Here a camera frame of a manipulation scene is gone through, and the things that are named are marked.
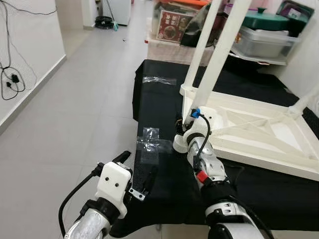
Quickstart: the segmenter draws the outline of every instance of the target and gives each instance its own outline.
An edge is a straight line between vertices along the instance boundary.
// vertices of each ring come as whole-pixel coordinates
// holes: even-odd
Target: clear tape
[[[143,136],[137,139],[137,150],[141,151],[141,163],[159,164],[159,153],[172,153],[173,143],[160,139],[160,129],[143,128]]]
[[[155,77],[155,76],[145,76],[143,77],[143,83],[149,83],[149,82],[158,82],[165,85],[172,85],[176,86],[177,80],[176,79],[165,79],[161,77]]]

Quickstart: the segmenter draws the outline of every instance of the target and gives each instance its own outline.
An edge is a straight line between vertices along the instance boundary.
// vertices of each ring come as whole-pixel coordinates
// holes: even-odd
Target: table
[[[257,72],[233,72],[227,61],[214,91],[251,98],[282,106],[294,104],[298,98],[285,90],[280,81]],[[204,72],[200,67],[193,86],[198,87]],[[146,60],[136,71],[133,109],[138,120],[138,136],[144,127],[159,128],[160,139],[173,141],[175,114],[181,112],[179,94],[188,66]],[[176,86],[161,83],[142,83],[143,76],[177,79]],[[303,117],[319,137],[319,120],[305,109]],[[135,157],[133,187],[141,189],[153,167],[141,162],[142,152]],[[230,179],[245,170],[238,178],[238,198],[251,207],[272,230],[319,231],[319,183],[250,165],[221,159]],[[205,224],[204,206],[185,154],[174,151],[159,153],[159,171],[150,196],[143,202],[133,201],[123,220],[117,220],[110,234],[124,237],[139,228],[153,224]]]

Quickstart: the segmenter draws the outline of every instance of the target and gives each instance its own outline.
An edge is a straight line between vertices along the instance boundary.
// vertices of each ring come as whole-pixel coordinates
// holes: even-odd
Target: black cable
[[[27,12],[27,13],[30,13],[30,14],[33,14],[33,15],[50,15],[55,11],[53,12],[49,12],[49,13],[36,13],[36,12],[31,12],[31,11],[28,11],[28,10],[24,10],[24,9],[20,9],[20,8],[17,8],[16,6],[6,2],[6,1],[3,1],[3,0],[0,0],[0,2],[3,4],[3,7],[4,7],[4,12],[5,12],[5,27],[6,27],[6,45],[7,45],[7,52],[8,52],[8,65],[7,66],[3,66],[2,62],[0,62],[0,69],[1,69],[1,73],[0,73],[0,87],[1,87],[1,97],[3,100],[5,101],[8,101],[8,100],[11,100],[13,98],[15,98],[17,96],[18,93],[20,92],[23,92],[25,90],[25,82],[23,80],[23,77],[22,77],[22,74],[21,72],[19,72],[16,68],[12,67],[11,64],[12,64],[12,59],[11,59],[11,49],[10,49],[10,44],[15,48],[15,50],[17,51],[18,55],[23,59],[23,61],[25,62],[25,64],[29,67],[29,69],[32,71],[32,73],[34,74],[35,76],[35,83],[34,85],[36,85],[36,82],[37,82],[37,76],[33,70],[33,68],[27,63],[27,61],[25,60],[25,58],[20,54],[20,52],[17,50],[16,46],[13,44],[12,42],[12,39],[11,39],[11,36],[10,36],[10,32],[9,32],[9,27],[8,27],[8,9],[7,9],[7,5],[9,5],[10,7],[18,10],[18,11],[23,11],[23,12]],[[18,74],[19,74],[19,81],[22,83],[23,85],[23,89],[20,90],[19,87],[18,87],[18,84],[16,82],[15,85],[16,85],[16,89],[12,88],[11,86],[7,86],[9,87],[12,91],[16,92],[16,94],[13,96],[13,97],[10,97],[10,98],[5,98],[3,96],[3,77],[7,77],[9,80],[12,80],[8,75],[7,73],[5,72],[5,70],[7,69],[12,69],[12,70],[15,70]]]
[[[2,99],[5,100],[5,101],[12,100],[13,98],[15,98],[15,97],[18,95],[18,92],[16,92],[15,95],[12,96],[12,97],[10,97],[10,98],[5,98],[5,97],[3,96],[3,82],[2,82],[3,73],[4,73],[4,69],[2,68],[1,74],[0,74],[1,97],[2,97]]]
[[[15,51],[18,53],[18,55],[22,58],[22,60],[24,61],[24,63],[28,66],[28,68],[29,68],[29,69],[31,70],[31,72],[33,73],[34,78],[35,78],[35,80],[34,80],[34,85],[33,85],[33,87],[34,87],[34,86],[36,85],[37,81],[38,81],[38,77],[37,77],[37,75],[36,75],[34,69],[27,63],[26,59],[25,59],[25,58],[22,56],[22,54],[18,51],[18,49],[16,48],[16,46],[15,46],[14,43],[12,42],[11,35],[9,35],[9,39],[10,39],[10,44],[11,44],[11,46],[14,47]],[[19,73],[19,75],[20,75],[20,77],[21,77],[21,79],[22,79],[22,74],[21,74],[18,70],[16,70],[16,71]]]
[[[236,165],[229,165],[229,164],[226,164],[224,163],[224,166],[226,167],[230,167],[230,168],[239,168],[239,171],[238,173],[236,174],[235,178],[230,180],[231,182],[231,185],[235,188],[235,190],[237,191],[237,182],[238,182],[238,178],[240,176],[240,174],[245,170],[245,167],[244,166],[236,166]]]
[[[9,64],[7,67],[10,67],[11,66],[11,52],[10,52],[10,41],[9,41],[8,9],[6,8],[6,5],[3,3],[3,1],[2,0],[0,0],[0,1],[2,2],[3,6],[4,6],[4,12],[5,12],[6,44],[7,44],[8,59],[9,59]]]
[[[97,16],[95,26],[100,29],[110,29],[113,28],[113,20],[109,16]]]
[[[60,208],[59,208],[59,225],[60,225],[60,229],[61,229],[61,233],[62,236],[65,236],[65,228],[64,228],[64,223],[63,223],[63,209],[65,207],[65,205],[68,203],[68,201],[70,200],[70,198],[84,185],[86,184],[91,178],[93,178],[95,176],[95,174],[92,172],[90,173],[85,179],[83,179],[83,181],[81,183],[79,183],[79,185],[77,185],[69,194],[68,196],[64,199],[64,201],[62,202]]]
[[[267,236],[270,239],[274,239],[274,236],[273,236],[272,232],[266,227],[266,225],[263,223],[263,221],[257,216],[257,214],[254,213],[254,211],[251,208],[246,206],[242,201],[240,201],[239,199],[233,197],[232,195],[229,195],[229,197],[235,203],[237,203],[238,205],[242,206],[247,211],[247,213],[252,217],[253,221],[258,222],[260,228],[265,231],[265,233],[267,234]]]
[[[207,124],[207,134],[206,134],[206,137],[204,139],[204,142],[203,144],[201,145],[196,157],[195,157],[195,161],[198,161],[199,160],[199,157],[200,157],[200,154],[201,152],[203,151],[207,141],[208,141],[208,138],[209,138],[209,135],[210,135],[210,124],[209,124],[209,121],[208,119],[205,117],[205,115],[202,115],[202,114],[199,114],[200,117],[202,117],[205,121],[206,121],[206,124]]]
[[[50,15],[50,14],[53,14],[56,12],[56,9],[52,12],[48,12],[48,13],[41,13],[41,12],[31,12],[31,11],[28,11],[28,10],[25,10],[25,9],[20,9],[20,8],[17,8],[16,6],[6,2],[6,1],[3,1],[3,0],[0,0],[1,2],[11,6],[12,8],[14,8],[15,10],[18,10],[18,11],[24,11],[24,12],[27,12],[27,13],[30,13],[32,15]]]

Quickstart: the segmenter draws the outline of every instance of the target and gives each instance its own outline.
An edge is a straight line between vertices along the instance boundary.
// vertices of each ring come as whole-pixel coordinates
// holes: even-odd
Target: power adapter
[[[12,80],[13,83],[18,83],[18,82],[20,82],[18,76],[15,75],[15,74],[12,74],[12,75],[11,75],[11,80]]]

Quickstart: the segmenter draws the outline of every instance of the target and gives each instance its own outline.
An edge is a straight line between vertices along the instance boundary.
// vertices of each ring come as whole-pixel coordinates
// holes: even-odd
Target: gray tile floor
[[[57,213],[70,190],[96,162],[135,152],[134,76],[147,55],[152,6],[135,0],[128,27],[94,30],[0,136],[0,239],[61,238]],[[67,228],[96,185],[92,180],[67,205]],[[128,238],[206,239],[207,232],[206,226],[163,225],[161,232],[150,226]],[[276,236],[318,238],[302,232]]]

